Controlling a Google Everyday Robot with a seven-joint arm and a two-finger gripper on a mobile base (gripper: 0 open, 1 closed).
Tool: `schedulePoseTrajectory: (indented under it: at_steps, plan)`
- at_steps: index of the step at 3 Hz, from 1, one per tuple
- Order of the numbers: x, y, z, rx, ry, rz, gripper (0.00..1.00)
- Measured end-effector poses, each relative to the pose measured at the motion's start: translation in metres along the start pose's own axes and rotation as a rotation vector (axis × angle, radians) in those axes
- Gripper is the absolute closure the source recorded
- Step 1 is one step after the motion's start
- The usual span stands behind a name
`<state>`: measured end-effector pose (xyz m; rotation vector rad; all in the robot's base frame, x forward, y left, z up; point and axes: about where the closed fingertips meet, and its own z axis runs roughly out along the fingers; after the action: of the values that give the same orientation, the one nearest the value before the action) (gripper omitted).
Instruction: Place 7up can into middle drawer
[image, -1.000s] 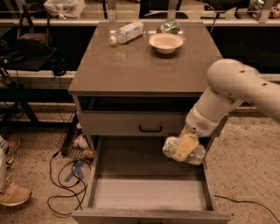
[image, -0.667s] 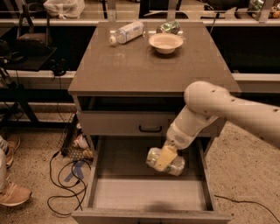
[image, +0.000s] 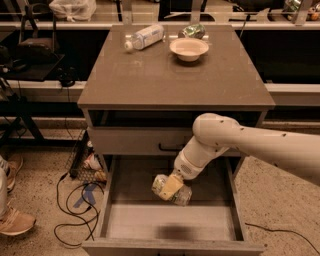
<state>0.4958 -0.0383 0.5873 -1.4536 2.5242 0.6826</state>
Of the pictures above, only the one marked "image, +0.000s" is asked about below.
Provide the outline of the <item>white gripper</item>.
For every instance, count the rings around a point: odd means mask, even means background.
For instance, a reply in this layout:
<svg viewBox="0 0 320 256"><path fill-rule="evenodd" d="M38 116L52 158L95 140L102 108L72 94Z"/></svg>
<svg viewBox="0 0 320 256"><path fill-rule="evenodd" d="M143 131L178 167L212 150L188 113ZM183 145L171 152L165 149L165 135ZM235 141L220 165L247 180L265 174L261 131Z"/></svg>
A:
<svg viewBox="0 0 320 256"><path fill-rule="evenodd" d="M179 152L174 160L173 172L179 174L184 180L193 180L202 171L203 167L197 167L192 164L182 151ZM159 196L163 200L168 201L183 187L184 183L181 177L171 174L166 178L164 185L159 192Z"/></svg>

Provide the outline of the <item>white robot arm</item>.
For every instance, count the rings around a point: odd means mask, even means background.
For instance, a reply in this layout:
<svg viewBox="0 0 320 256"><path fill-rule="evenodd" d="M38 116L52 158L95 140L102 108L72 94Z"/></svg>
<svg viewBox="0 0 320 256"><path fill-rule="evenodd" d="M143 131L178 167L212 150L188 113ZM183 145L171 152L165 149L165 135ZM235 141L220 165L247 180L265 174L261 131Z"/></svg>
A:
<svg viewBox="0 0 320 256"><path fill-rule="evenodd" d="M213 113L198 116L193 136L179 152L170 175L156 176L152 191L165 201L185 206L192 195L186 180L195 179L209 162L232 148L274 165L313 184L320 183L320 137L245 127Z"/></svg>

